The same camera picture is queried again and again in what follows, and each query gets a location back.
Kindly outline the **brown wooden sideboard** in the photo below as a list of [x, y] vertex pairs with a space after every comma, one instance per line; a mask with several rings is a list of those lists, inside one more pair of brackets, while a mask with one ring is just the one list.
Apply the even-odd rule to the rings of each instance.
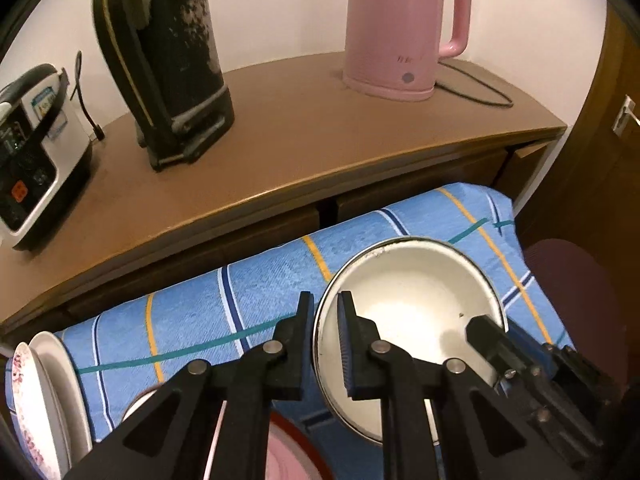
[[564, 122], [469, 62], [424, 102], [347, 89], [338, 53], [228, 73], [236, 119], [197, 162], [155, 171], [122, 116], [91, 177], [38, 252], [1, 253], [1, 336], [27, 339], [451, 182], [515, 196], [514, 162]]

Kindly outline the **pink electric kettle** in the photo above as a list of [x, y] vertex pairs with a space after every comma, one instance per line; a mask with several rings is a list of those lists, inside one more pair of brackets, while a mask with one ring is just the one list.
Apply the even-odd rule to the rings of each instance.
[[469, 42], [472, 0], [348, 0], [343, 81], [352, 90], [419, 102], [436, 67]]

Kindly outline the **black thermos flask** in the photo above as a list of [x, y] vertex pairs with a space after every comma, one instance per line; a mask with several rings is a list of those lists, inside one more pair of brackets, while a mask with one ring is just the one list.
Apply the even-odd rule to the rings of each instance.
[[92, 0], [92, 15], [151, 167], [198, 160], [234, 123], [208, 0]]

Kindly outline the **white enamel bowl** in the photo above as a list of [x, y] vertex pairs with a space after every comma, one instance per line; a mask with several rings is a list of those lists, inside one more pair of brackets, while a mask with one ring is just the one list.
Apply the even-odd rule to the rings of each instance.
[[377, 400], [350, 400], [338, 340], [337, 296], [350, 292], [356, 312], [375, 322], [381, 338], [417, 359], [442, 364], [458, 358], [495, 387], [497, 372], [468, 344], [465, 327], [489, 316], [508, 327], [495, 287], [463, 252], [425, 237], [384, 240], [350, 258], [331, 278], [314, 317], [312, 367], [333, 415], [359, 437], [382, 442]]

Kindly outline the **stainless steel bowl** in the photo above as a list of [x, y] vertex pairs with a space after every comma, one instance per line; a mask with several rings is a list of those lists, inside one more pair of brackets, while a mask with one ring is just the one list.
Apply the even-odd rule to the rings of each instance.
[[122, 422], [124, 422], [132, 413], [137, 411], [142, 404], [145, 404], [149, 398], [157, 392], [158, 387], [154, 386], [152, 388], [146, 389], [139, 393], [134, 400], [129, 404], [128, 408], [122, 414]]

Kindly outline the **large floral rim plate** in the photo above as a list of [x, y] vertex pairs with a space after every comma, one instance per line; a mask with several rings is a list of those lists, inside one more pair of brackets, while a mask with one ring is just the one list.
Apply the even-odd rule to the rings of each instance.
[[36, 359], [28, 344], [17, 345], [12, 358], [12, 393], [18, 426], [28, 454], [45, 479], [61, 479], [56, 437]]

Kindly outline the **plain white round plate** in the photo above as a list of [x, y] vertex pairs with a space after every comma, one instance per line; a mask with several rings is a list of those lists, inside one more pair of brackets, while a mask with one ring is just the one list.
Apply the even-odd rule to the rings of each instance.
[[93, 440], [84, 396], [74, 364], [62, 341], [55, 334], [40, 332], [29, 347], [47, 372], [61, 408], [68, 437], [70, 464], [78, 464], [92, 449]]

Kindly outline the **pink plastic bowl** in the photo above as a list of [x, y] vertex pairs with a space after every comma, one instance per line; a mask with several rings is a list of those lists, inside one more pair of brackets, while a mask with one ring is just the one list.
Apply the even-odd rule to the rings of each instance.
[[332, 479], [320, 452], [268, 402], [224, 401], [203, 471], [205, 479]]

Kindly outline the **dark red chair seat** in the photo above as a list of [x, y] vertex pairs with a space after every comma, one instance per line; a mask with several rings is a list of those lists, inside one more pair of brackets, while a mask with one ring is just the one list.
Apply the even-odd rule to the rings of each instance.
[[636, 384], [639, 293], [617, 287], [592, 255], [568, 240], [540, 240], [524, 255], [576, 349], [619, 385]]

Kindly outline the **white black rice cooker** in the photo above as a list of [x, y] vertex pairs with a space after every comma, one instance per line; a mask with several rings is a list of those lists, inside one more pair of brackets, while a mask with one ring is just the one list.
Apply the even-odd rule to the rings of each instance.
[[1, 240], [33, 250], [58, 227], [91, 174], [91, 141], [68, 76], [37, 65], [1, 91]]

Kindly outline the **blue plaid tablecloth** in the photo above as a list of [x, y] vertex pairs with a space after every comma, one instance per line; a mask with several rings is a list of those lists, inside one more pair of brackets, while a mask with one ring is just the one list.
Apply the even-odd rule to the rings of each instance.
[[400, 236], [458, 248], [488, 276], [508, 321], [536, 341], [570, 343], [558, 312], [526, 266], [511, 201], [453, 183], [152, 292], [55, 334], [84, 396], [93, 445], [142, 391], [190, 361], [232, 361], [266, 341], [302, 292], [320, 297], [358, 252]]

